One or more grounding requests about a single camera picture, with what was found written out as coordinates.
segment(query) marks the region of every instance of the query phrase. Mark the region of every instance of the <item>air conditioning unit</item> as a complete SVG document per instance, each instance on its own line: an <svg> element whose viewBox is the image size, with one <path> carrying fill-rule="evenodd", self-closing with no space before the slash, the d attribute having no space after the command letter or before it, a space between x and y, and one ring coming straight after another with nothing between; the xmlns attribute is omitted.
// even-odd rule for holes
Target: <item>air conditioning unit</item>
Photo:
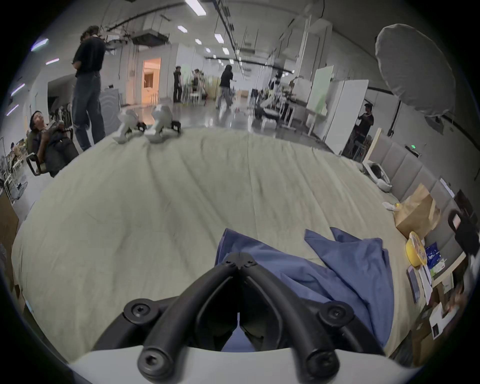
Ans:
<svg viewBox="0 0 480 384"><path fill-rule="evenodd" d="M145 45L147 47L158 47L168 44L168 37L153 29L145 29L130 36L135 45Z"/></svg>

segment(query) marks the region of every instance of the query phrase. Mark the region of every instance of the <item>blue towel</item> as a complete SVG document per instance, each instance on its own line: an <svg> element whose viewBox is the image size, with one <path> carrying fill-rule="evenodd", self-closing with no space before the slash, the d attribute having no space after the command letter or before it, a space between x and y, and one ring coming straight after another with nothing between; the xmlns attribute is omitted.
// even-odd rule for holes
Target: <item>blue towel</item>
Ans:
<svg viewBox="0 0 480 384"><path fill-rule="evenodd" d="M394 305L388 252L382 249L381 239L360 240L336 228L332 228L332 233L337 241L308 230L305 233L305 240L330 269L280 252L230 229L225 230L218 245L215 264L221 263L231 252L247 252L299 297L349 304L384 346L390 335ZM352 273L356 268L359 273ZM253 347L237 327L223 351L253 351Z"/></svg>

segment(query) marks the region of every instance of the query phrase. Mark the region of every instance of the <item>blue package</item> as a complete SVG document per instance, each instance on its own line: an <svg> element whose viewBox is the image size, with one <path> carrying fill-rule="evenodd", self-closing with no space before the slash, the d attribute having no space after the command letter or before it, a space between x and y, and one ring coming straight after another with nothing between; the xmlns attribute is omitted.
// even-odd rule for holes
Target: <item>blue package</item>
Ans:
<svg viewBox="0 0 480 384"><path fill-rule="evenodd" d="M438 250L437 243L433 243L428 247L425 247L425 252L427 253L427 266L428 269L432 269L440 261L441 255Z"/></svg>

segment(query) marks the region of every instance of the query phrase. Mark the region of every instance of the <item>person walking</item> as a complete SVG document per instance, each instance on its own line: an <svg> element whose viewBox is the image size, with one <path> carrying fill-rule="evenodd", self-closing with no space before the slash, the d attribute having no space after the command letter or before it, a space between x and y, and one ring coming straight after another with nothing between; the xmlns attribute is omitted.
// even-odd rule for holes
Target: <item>person walking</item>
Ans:
<svg viewBox="0 0 480 384"><path fill-rule="evenodd" d="M175 67L175 72L173 73L174 83L173 83L173 102L181 102L181 66Z"/></svg>
<svg viewBox="0 0 480 384"><path fill-rule="evenodd" d="M105 137L105 126L100 110L100 70L107 48L98 37L99 27L93 25L82 34L72 65L77 70L77 83L73 91L72 120L80 148L86 151L91 147L88 140L88 118L92 124L92 137L98 143Z"/></svg>
<svg viewBox="0 0 480 384"><path fill-rule="evenodd" d="M220 78L220 95L216 100L216 108L220 109L222 105L222 99L224 98L227 102L227 108L230 108L232 105L232 99L230 97L230 80L233 80L232 66L226 65L225 70L222 73Z"/></svg>

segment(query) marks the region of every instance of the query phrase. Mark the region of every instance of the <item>paper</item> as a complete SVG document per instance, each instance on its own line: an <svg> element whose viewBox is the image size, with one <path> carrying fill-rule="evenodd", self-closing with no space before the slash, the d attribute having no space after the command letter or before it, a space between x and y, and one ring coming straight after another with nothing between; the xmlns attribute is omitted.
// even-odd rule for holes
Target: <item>paper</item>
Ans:
<svg viewBox="0 0 480 384"><path fill-rule="evenodd" d="M420 275L420 280L421 284L423 286L423 292L425 293L425 299L428 302L430 301L430 296L432 295L433 289L432 286L428 283L428 277L425 274L425 269L423 266L419 269L419 275Z"/></svg>

